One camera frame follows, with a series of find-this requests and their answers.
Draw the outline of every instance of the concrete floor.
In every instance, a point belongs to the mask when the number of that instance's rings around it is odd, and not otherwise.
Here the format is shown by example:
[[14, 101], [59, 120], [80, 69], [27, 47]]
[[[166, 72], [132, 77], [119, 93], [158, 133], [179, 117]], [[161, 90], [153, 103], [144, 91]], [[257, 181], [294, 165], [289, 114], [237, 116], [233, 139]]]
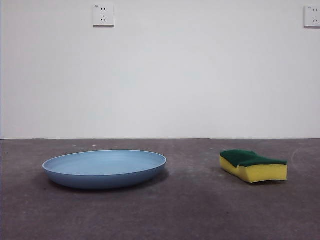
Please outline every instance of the concrete floor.
[[[59, 186], [50, 158], [131, 149], [167, 157], [166, 170], [130, 188]], [[219, 153], [252, 150], [288, 160], [288, 181], [249, 184]], [[2, 240], [320, 239], [320, 139], [76, 139], [1, 141]]]

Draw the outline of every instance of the electrical outlet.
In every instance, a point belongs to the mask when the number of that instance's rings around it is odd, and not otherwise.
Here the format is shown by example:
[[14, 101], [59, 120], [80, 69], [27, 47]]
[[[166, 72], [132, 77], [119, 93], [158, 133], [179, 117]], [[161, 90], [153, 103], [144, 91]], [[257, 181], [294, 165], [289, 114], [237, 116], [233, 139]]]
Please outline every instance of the electrical outlet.
[[94, 27], [114, 27], [114, 5], [111, 3], [94, 5], [92, 7], [92, 23]]
[[320, 28], [320, 6], [304, 7], [304, 27]]

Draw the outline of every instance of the plate rim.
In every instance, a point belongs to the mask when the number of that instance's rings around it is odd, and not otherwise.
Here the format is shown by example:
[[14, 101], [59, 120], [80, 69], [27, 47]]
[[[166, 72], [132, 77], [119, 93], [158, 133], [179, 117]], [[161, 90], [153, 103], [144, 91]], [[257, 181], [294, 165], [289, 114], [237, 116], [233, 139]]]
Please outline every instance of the plate rim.
[[[161, 157], [164, 159], [164, 162], [163, 162], [162, 164], [160, 164], [159, 166], [156, 166], [156, 167], [153, 167], [153, 168], [150, 168], [150, 169], [147, 169], [147, 170], [142, 170], [142, 171], [134, 171], [134, 172], [118, 173], [118, 174], [96, 174], [96, 175], [82, 175], [82, 174], [62, 173], [62, 172], [56, 172], [56, 171], [49, 170], [48, 168], [45, 167], [45, 164], [46, 164], [46, 163], [48, 163], [48, 162], [50, 162], [50, 161], [53, 161], [54, 159], [62, 158], [62, 157], [69, 156], [69, 155], [77, 155], [77, 154], [84, 154], [84, 153], [97, 153], [97, 152], [113, 152], [113, 151], [116, 151], [116, 152], [120, 152], [120, 151], [125, 151], [125, 152], [142, 152], [142, 153], [156, 154], [156, 155], [161, 156]], [[45, 162], [42, 164], [42, 168], [43, 168], [45, 171], [50, 172], [50, 173], [53, 173], [53, 174], [61, 174], [61, 175], [67, 175], [67, 176], [79, 176], [79, 177], [108, 177], [108, 176], [120, 176], [120, 175], [128, 175], [128, 174], [142, 173], [142, 172], [146, 172], [146, 171], [150, 171], [150, 170], [154, 170], [154, 169], [160, 168], [160, 167], [164, 166], [166, 163], [167, 163], [167, 158], [166, 158], [165, 156], [163, 156], [162, 154], [157, 153], [157, 152], [153, 152], [153, 151], [143, 151], [143, 150], [130, 150], [130, 149], [111, 149], [111, 150], [81, 151], [81, 152], [75, 152], [75, 153], [65, 154], [65, 155], [61, 155], [61, 156], [56, 156], [56, 157], [50, 158], [50, 159], [48, 159], [47, 161], [45, 161]]]

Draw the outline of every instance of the white wall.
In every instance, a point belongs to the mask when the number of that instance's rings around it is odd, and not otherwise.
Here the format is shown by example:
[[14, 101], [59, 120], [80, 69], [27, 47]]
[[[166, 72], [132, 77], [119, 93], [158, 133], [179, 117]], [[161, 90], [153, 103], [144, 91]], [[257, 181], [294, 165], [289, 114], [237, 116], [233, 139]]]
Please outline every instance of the white wall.
[[1, 137], [320, 138], [318, 0], [1, 1]]

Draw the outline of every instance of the scrub sponge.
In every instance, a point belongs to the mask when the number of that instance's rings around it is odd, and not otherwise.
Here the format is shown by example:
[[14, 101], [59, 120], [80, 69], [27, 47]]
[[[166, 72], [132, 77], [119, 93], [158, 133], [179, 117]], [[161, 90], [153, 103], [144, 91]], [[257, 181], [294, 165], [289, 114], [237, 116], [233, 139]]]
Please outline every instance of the scrub sponge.
[[287, 180], [287, 161], [259, 156], [253, 151], [228, 150], [220, 153], [220, 165], [248, 183]]

